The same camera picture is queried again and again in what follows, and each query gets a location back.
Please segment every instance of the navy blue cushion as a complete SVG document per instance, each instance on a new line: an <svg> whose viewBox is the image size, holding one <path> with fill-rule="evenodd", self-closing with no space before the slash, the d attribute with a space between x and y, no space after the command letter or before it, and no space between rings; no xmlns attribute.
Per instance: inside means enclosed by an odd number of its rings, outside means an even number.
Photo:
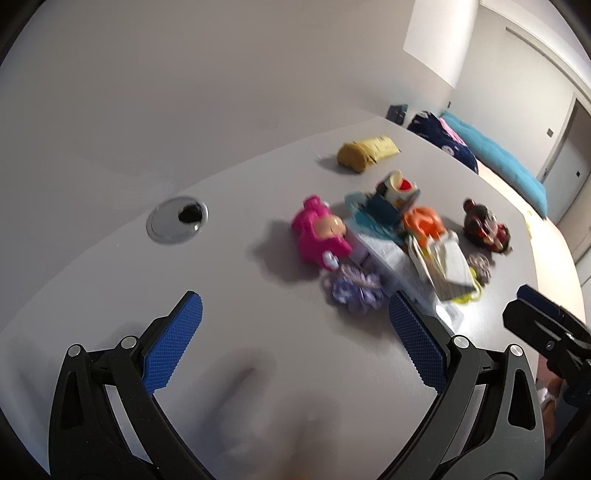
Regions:
<svg viewBox="0 0 591 480"><path fill-rule="evenodd" d="M431 142L437 148L450 154L456 160L462 162L466 167L478 173L478 163L468 147L456 142L442 127L439 119L431 112L420 112L410 122L408 129Z"/></svg>

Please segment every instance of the orange toy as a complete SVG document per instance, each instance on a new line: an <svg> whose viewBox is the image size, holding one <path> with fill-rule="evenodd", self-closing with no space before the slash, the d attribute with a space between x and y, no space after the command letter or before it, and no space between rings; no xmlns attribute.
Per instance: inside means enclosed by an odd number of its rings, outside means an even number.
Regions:
<svg viewBox="0 0 591 480"><path fill-rule="evenodd" d="M435 210L429 207L415 207L402 217L404 226L417 239L421 248L427 246L427 237L439 240L446 233L443 222Z"/></svg>

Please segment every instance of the doorway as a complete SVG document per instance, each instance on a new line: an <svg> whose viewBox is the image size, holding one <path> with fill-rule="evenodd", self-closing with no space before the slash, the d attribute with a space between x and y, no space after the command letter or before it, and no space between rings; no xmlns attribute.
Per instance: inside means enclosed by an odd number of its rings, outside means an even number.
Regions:
<svg viewBox="0 0 591 480"><path fill-rule="evenodd" d="M550 219L576 262L591 246L591 115L576 102L564 142L544 180Z"/></svg>
<svg viewBox="0 0 591 480"><path fill-rule="evenodd" d="M543 180L548 218L560 223L591 173L591 116L575 101L556 160Z"/></svg>

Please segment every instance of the metal screw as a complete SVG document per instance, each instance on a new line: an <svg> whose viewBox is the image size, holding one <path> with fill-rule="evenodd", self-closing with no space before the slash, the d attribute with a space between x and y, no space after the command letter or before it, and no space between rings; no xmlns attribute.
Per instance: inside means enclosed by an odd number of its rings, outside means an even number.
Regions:
<svg viewBox="0 0 591 480"><path fill-rule="evenodd" d="M121 340L121 346L125 349L133 348L138 341L135 337L129 336Z"/></svg>
<svg viewBox="0 0 591 480"><path fill-rule="evenodd" d="M523 355L523 350L519 345L511 345L511 353L515 356L521 356Z"/></svg>
<svg viewBox="0 0 591 480"><path fill-rule="evenodd" d="M453 343L458 348L468 348L470 346L470 340L468 340L466 337L462 337L462 336L454 337Z"/></svg>
<svg viewBox="0 0 591 480"><path fill-rule="evenodd" d="M80 353L80 345L72 345L69 349L68 349L68 355L70 356L76 356Z"/></svg>

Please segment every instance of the floor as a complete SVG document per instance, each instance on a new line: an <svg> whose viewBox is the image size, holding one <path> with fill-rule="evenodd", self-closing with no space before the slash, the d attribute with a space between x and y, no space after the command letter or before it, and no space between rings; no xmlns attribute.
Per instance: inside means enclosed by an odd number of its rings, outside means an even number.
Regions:
<svg viewBox="0 0 591 480"><path fill-rule="evenodd" d="M543 220L531 206L489 168L478 162L479 175L507 198L525 217L530 227L538 290L585 322L583 295L569 247L555 224ZM538 378L547 381L553 374L544 361L538 363Z"/></svg>

